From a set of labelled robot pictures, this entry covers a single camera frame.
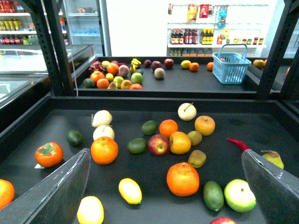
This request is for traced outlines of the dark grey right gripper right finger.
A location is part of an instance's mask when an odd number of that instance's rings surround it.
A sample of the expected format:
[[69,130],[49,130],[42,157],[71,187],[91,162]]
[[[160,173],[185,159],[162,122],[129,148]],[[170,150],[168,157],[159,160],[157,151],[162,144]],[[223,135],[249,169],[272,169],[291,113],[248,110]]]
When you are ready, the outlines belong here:
[[299,222],[299,179],[251,149],[241,155],[251,191],[267,224]]

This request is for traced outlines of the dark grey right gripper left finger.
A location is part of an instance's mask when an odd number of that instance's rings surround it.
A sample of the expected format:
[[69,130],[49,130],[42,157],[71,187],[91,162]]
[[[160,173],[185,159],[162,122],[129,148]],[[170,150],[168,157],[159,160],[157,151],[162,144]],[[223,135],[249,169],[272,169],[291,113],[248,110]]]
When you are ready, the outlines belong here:
[[72,224],[86,189],[90,151],[80,150],[0,211],[2,224]]

